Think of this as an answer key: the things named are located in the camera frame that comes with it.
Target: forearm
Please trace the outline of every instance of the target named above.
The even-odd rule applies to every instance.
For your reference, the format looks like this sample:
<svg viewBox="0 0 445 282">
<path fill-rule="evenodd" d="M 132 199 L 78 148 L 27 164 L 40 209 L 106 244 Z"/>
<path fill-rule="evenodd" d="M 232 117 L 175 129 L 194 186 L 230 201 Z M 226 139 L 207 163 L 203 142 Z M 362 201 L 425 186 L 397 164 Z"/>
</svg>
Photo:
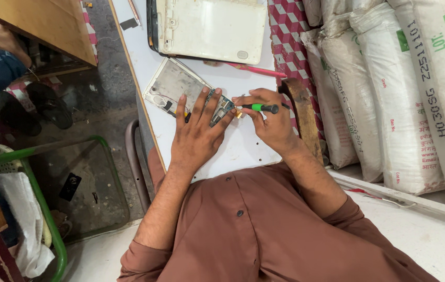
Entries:
<svg viewBox="0 0 445 282">
<path fill-rule="evenodd" d="M 298 141 L 298 145 L 282 157 L 292 170 L 308 206 L 320 218 L 325 218 L 346 202 L 347 195 L 302 140 Z"/>
<path fill-rule="evenodd" d="M 171 250 L 182 201 L 191 176 L 171 168 L 138 227 L 135 241 L 147 247 Z"/>
</svg>

